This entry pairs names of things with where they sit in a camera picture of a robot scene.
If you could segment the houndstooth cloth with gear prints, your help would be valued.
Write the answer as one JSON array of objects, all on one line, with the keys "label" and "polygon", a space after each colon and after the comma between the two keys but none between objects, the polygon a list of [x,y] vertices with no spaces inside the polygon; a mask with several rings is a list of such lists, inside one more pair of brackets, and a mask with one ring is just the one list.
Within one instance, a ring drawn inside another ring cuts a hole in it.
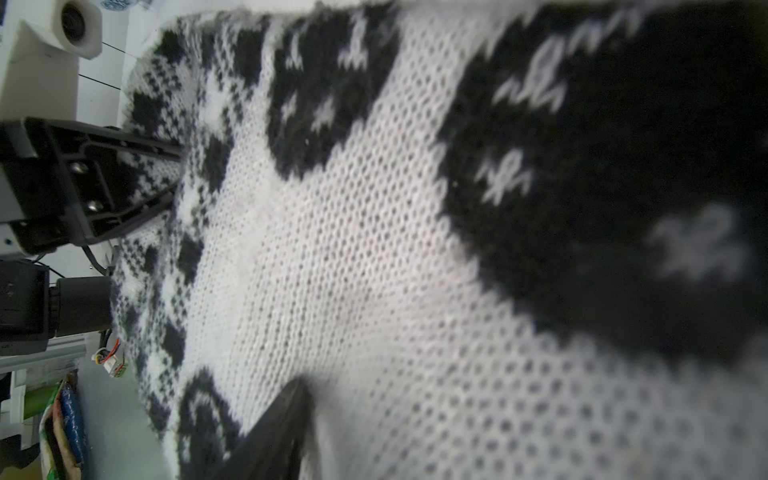
[{"label": "houndstooth cloth with gear prints", "polygon": [[112,307],[175,479],[767,475],[767,5],[205,12],[129,77]]}]

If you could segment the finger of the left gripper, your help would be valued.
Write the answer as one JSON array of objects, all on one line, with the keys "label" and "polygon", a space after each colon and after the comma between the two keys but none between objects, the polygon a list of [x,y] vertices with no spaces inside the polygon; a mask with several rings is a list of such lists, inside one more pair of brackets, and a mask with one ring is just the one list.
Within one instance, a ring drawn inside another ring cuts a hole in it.
[{"label": "finger of the left gripper", "polygon": [[143,157],[151,162],[178,162],[182,147],[77,121],[35,117],[1,122],[1,176],[51,177],[59,164],[70,170],[71,162],[91,163],[120,180],[136,180],[142,170],[128,161]]},{"label": "finger of the left gripper", "polygon": [[170,207],[176,187],[170,185],[127,208],[113,212],[97,202],[53,194],[42,200],[15,199],[11,207],[11,253],[51,253],[72,244],[91,246],[125,236]]}]

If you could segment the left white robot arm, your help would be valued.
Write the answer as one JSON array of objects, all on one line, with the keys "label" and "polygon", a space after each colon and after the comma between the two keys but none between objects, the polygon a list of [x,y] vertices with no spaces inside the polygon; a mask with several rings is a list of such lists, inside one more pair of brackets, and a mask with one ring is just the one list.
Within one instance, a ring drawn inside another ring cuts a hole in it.
[{"label": "left white robot arm", "polygon": [[50,280],[35,258],[124,236],[173,200],[166,186],[134,197],[123,154],[178,162],[182,148],[75,121],[24,118],[1,124],[1,353],[45,351],[50,339],[105,330],[107,279]]}]

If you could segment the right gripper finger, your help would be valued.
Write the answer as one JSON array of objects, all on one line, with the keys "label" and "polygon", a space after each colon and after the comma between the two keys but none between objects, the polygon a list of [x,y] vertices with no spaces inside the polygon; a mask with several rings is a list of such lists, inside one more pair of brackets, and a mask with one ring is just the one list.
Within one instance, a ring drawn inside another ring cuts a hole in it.
[{"label": "right gripper finger", "polygon": [[214,480],[292,480],[300,476],[313,409],[307,382],[289,381],[230,457],[211,475]]}]

